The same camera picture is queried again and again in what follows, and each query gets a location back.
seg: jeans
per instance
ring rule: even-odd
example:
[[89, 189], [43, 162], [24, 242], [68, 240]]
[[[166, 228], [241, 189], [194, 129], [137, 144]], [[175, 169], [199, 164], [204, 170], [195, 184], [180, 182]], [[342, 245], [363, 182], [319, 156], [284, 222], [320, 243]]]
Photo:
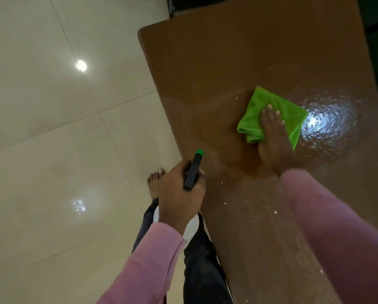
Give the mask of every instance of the jeans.
[[[157, 206], [158, 198], [156, 197], [144, 213], [133, 252], [150, 228]], [[183, 251], [186, 265], [183, 302], [185, 304], [233, 304], [225, 283], [224, 271], [217, 261], [216, 250], [204, 230], [203, 217], [201, 214], [198, 216], [199, 229]]]

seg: cleaning cloth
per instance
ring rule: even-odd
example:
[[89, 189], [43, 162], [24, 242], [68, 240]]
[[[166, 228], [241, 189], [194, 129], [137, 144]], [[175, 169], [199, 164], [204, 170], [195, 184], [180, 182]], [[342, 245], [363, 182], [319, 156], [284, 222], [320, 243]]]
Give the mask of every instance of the cleaning cloth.
[[237, 131], [239, 133], [245, 133], [248, 143], [262, 141], [264, 135], [259, 124], [259, 113], [268, 104], [272, 105], [274, 111], [279, 110], [281, 112], [281, 119], [285, 121], [286, 131], [288, 132], [294, 150], [308, 112], [262, 87], [255, 88], [254, 94], [248, 103], [247, 111], [238, 123]]

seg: wooden table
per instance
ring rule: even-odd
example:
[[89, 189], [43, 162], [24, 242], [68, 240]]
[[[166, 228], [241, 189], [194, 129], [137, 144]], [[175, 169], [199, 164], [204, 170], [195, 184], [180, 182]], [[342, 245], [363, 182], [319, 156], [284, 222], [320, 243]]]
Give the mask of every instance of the wooden table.
[[297, 157], [378, 228], [378, 92], [356, 0], [228, 0], [139, 38], [182, 157], [204, 150], [202, 212], [237, 303], [338, 302], [236, 126], [255, 86], [308, 109]]

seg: person's right hand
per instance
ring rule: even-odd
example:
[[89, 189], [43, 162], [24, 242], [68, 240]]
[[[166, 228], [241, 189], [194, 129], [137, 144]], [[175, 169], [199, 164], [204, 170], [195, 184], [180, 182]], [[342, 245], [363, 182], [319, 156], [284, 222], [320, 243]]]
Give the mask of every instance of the person's right hand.
[[288, 169], [301, 168], [294, 156], [279, 111], [273, 111], [272, 105], [268, 104], [259, 114], [259, 122], [265, 134], [265, 139], [258, 145], [262, 162], [273, 169], [279, 177]]
[[185, 172], [189, 170], [189, 160], [182, 160], [166, 173], [159, 186], [159, 220], [175, 228], [181, 235], [189, 221], [197, 215], [206, 192], [206, 178], [199, 168], [197, 182], [191, 191], [183, 189]]

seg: glossy floor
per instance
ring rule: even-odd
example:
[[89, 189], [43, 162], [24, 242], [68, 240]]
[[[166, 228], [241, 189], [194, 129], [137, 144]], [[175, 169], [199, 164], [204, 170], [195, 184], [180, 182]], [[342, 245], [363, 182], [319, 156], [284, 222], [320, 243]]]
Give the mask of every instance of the glossy floor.
[[166, 0], [0, 0], [0, 303], [93, 303], [123, 268], [146, 177], [180, 160], [137, 38], [165, 19]]

